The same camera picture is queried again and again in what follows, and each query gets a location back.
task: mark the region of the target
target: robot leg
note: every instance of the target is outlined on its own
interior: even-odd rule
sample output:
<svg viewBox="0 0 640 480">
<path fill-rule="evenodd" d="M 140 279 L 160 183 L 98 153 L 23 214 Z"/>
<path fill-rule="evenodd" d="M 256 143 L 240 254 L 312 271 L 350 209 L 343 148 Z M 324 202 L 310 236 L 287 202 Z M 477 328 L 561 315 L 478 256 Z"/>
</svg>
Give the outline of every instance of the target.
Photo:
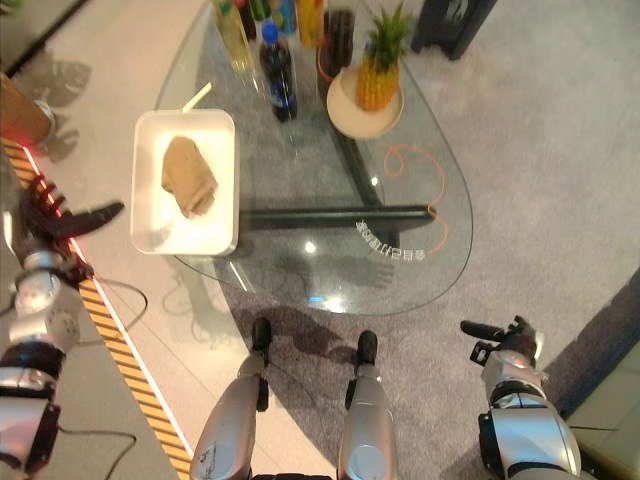
<svg viewBox="0 0 640 480">
<path fill-rule="evenodd" d="M 396 480 L 397 458 L 389 401 L 375 367 L 378 340 L 371 331 L 358 339 L 356 378 L 349 382 L 348 409 L 338 480 Z"/>
<path fill-rule="evenodd" d="M 214 407 L 193 454 L 194 480 L 247 480 L 256 432 L 256 410 L 265 411 L 269 387 L 262 377 L 269 363 L 271 325 L 253 324 L 253 347 L 236 378 Z"/>
</svg>

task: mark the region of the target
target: warning tape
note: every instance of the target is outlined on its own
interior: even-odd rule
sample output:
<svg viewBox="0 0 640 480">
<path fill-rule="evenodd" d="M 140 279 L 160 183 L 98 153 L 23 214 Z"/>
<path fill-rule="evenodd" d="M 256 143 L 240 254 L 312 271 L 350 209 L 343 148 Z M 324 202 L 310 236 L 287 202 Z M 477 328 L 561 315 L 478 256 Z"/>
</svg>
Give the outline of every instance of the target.
<svg viewBox="0 0 640 480">
<path fill-rule="evenodd" d="M 40 174 L 31 153 L 7 139 L 0 139 L 9 157 L 20 185 L 29 186 Z M 82 252 L 72 240 L 72 249 L 80 256 Z M 158 386 L 145 367 L 124 325 L 109 303 L 99 281 L 89 279 L 79 286 L 80 296 L 98 333 L 104 340 L 111 358 L 129 387 L 133 398 L 155 433 L 164 453 L 169 458 L 180 480 L 189 480 L 189 466 L 193 452 L 165 402 Z"/>
</svg>

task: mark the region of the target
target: floor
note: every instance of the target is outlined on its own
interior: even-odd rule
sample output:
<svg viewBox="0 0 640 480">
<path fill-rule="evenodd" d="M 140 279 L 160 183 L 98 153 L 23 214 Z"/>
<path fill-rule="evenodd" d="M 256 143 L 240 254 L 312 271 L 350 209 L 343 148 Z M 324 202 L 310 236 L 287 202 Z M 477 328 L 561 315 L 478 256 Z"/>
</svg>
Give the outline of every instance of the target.
<svg viewBox="0 0 640 480">
<path fill-rule="evenodd" d="M 41 162 L 74 208 L 128 203 L 135 121 L 154 107 L 201 4 L 94 0 L 19 76 L 63 119 Z M 349 367 L 305 350 L 305 339 L 353 345 L 367 327 L 381 337 L 403 478 L 482 478 L 475 419 L 486 407 L 458 321 L 524 315 L 547 334 L 545 367 L 640 265 L 639 22 L 635 0 L 499 2 L 459 62 L 437 49 L 409 56 L 474 209 L 466 271 L 416 311 L 370 318 L 277 306 L 137 253 L 126 215 L 83 239 L 100 275 L 149 296 L 131 336 L 190 443 L 246 353 L 240 332 L 267 311 L 291 338 L 280 340 L 282 372 L 270 379 L 276 408 L 259 416 L 257 473 L 332 473 L 344 415 L 334 379 Z M 109 294 L 127 323 L 138 299 Z"/>
</svg>

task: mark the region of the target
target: glass tabletop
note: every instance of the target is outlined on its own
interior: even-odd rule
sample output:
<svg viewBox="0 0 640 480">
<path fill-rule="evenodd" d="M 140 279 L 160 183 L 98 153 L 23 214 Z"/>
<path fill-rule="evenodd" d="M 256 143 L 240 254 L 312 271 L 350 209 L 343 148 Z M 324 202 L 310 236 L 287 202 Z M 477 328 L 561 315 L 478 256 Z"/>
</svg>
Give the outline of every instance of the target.
<svg viewBox="0 0 640 480">
<path fill-rule="evenodd" d="M 352 66 L 371 11 L 354 2 Z M 316 53 L 287 37 L 298 115 L 279 123 L 260 73 L 234 74 L 207 2 L 165 79 L 157 109 L 176 109 L 205 84 L 196 108 L 236 125 L 240 226 L 225 257 L 179 256 L 198 272 L 285 304 L 391 314 L 443 294 L 464 269 L 472 238 L 464 178 L 405 64 L 404 110 L 387 134 L 352 140 L 333 128 L 317 93 Z M 258 45 L 252 42 L 254 58 Z"/>
</svg>

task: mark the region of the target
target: white tray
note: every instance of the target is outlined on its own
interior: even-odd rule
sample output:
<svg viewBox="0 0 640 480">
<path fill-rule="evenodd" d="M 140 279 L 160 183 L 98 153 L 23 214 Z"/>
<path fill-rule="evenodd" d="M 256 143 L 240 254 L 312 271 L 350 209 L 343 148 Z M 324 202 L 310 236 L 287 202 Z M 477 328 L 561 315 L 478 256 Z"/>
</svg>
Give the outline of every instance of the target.
<svg viewBox="0 0 640 480">
<path fill-rule="evenodd" d="M 185 218 L 161 186 L 162 159 L 176 135 L 192 139 L 218 188 L 209 211 Z M 235 126 L 223 110 L 158 110 L 136 123 L 131 182 L 131 240 L 142 253 L 224 255 L 238 240 Z"/>
</svg>

